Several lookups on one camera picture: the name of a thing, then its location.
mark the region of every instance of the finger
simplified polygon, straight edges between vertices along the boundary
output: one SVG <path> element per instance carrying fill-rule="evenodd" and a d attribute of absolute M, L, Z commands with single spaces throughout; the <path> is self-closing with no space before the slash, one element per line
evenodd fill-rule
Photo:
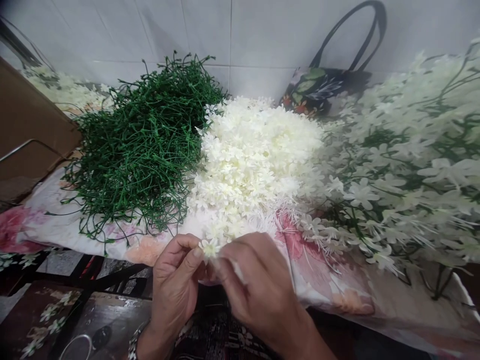
<path fill-rule="evenodd" d="M 188 234 L 178 234 L 173 237 L 172 240 L 167 244 L 165 249 L 162 252 L 162 255 L 165 254 L 178 254 L 181 252 L 188 251 L 190 249 L 195 249 L 199 246 L 200 239 L 191 233 Z"/>
<path fill-rule="evenodd" d="M 212 261 L 209 261 L 206 266 L 206 276 L 208 280 L 211 282 L 214 282 L 215 280 L 217 280 L 217 276 L 215 275 L 215 268 Z"/>
<path fill-rule="evenodd" d="M 204 260 L 204 252 L 199 247 L 196 247 L 185 256 L 178 269 L 173 274 L 174 281 L 180 284 L 187 283 L 194 275 Z"/>
<path fill-rule="evenodd" d="M 213 259 L 215 272 L 225 289 L 233 315 L 239 320 L 248 314 L 247 295 L 240 279 L 235 274 L 232 263 L 225 258 Z"/>
<path fill-rule="evenodd" d="M 242 281 L 249 287 L 271 283 L 267 270 L 255 251 L 243 242 L 234 241 L 220 249 L 220 257 L 230 260 L 240 267 Z"/>
<path fill-rule="evenodd" d="M 178 234 L 166 245 L 156 263 L 168 263 L 178 267 L 191 249 L 198 247 L 200 239 L 190 233 Z"/>
<path fill-rule="evenodd" d="M 267 233 L 254 232 L 241 236 L 235 241 L 252 247 L 272 279 L 278 278 L 279 273 L 289 274 L 287 261 Z"/>
<path fill-rule="evenodd" d="M 207 280 L 207 267 L 202 261 L 198 268 L 195 270 L 195 273 L 192 276 L 192 279 L 196 281 L 205 281 Z"/>

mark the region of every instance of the bracelet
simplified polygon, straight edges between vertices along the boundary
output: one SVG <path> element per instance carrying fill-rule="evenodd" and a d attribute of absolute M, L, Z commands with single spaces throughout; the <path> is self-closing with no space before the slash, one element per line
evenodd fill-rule
<path fill-rule="evenodd" d="M 142 323 L 131 337 L 130 342 L 128 343 L 128 360 L 138 360 L 137 343 L 139 341 L 140 334 L 149 322 L 150 319 Z"/>

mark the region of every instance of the floral bag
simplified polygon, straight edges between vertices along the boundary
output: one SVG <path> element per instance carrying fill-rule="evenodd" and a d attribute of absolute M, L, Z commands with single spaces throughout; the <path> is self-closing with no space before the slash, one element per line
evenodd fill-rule
<path fill-rule="evenodd" d="M 335 32 L 350 16 L 368 6 L 373 7 L 375 10 L 373 24 L 350 68 L 348 70 L 342 70 L 320 67 L 322 53 Z M 380 35 L 378 44 L 365 62 L 360 65 L 358 70 L 354 71 L 372 40 L 376 26 L 378 26 Z M 317 117 L 329 113 L 332 107 L 332 101 L 329 101 L 329 99 L 336 97 L 338 94 L 345 91 L 349 95 L 362 93 L 372 76 L 370 72 L 364 71 L 364 69 L 382 43 L 386 29 L 387 12 L 383 3 L 376 0 L 368 0 L 354 7 L 333 27 L 330 33 L 328 33 L 320 50 L 318 50 L 311 61 L 310 66 L 299 67 L 295 71 L 285 95 L 279 103 L 283 104 L 287 110 L 294 110 L 296 113 L 305 114 L 309 117 Z"/>

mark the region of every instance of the cloth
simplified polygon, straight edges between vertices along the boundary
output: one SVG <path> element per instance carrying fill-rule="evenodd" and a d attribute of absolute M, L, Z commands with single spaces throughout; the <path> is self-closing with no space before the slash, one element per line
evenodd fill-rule
<path fill-rule="evenodd" d="M 90 239 L 79 234 L 79 206 L 60 203 L 72 197 L 62 190 L 67 185 L 61 180 L 63 173 L 63 169 L 55 171 L 24 205 L 2 215 L 0 251 L 29 241 L 152 266 L 173 234 L 195 235 L 199 228 L 201 219 L 187 217 L 182 225 L 153 237 L 138 234 L 142 229 L 134 223 L 120 223 L 120 228 L 116 224 L 104 228 L 109 238 L 119 240 L 105 244 Z M 132 235 L 130 246 L 124 233 Z M 480 354 L 480 318 L 469 307 L 473 302 L 456 274 L 444 291 L 448 298 L 433 301 L 419 272 L 408 273 L 408 285 L 391 273 L 379 272 L 354 252 L 327 260 L 287 219 L 273 240 L 287 260 L 295 292 L 305 306 L 341 315 L 431 354 L 465 359 Z M 427 266 L 424 277 L 429 284 L 435 284 L 435 275 L 436 269 Z"/>
<path fill-rule="evenodd" d="M 193 314 L 175 342 L 170 360 L 276 360 L 259 338 L 240 324 L 224 304 Z"/>

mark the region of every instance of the floor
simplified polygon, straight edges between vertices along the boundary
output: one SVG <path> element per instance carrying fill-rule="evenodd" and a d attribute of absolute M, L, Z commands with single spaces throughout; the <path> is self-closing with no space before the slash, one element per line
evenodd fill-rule
<path fill-rule="evenodd" d="M 48 273 L 55 275 L 65 275 L 68 276 L 72 273 L 75 265 L 82 257 L 82 253 L 68 250 L 68 251 L 53 251 L 48 255 L 46 260 L 38 268 L 40 273 Z M 103 261 L 102 268 L 98 274 L 98 278 L 102 278 L 105 275 L 108 275 L 114 271 L 117 271 L 123 267 L 128 266 L 130 263 L 127 261 L 120 261 L 111 258 L 105 258 Z M 147 268 L 139 272 L 136 277 L 142 278 L 151 278 L 152 270 Z M 143 296 L 150 297 L 152 292 L 152 287 L 147 284 L 145 293 Z M 125 287 L 124 293 L 129 293 L 130 290 L 135 285 L 134 281 L 130 281 Z M 10 310 L 13 309 L 18 300 L 23 296 L 25 291 L 29 288 L 30 284 L 26 284 L 22 287 L 15 295 L 6 297 L 0 296 L 0 323 L 7 317 Z"/>

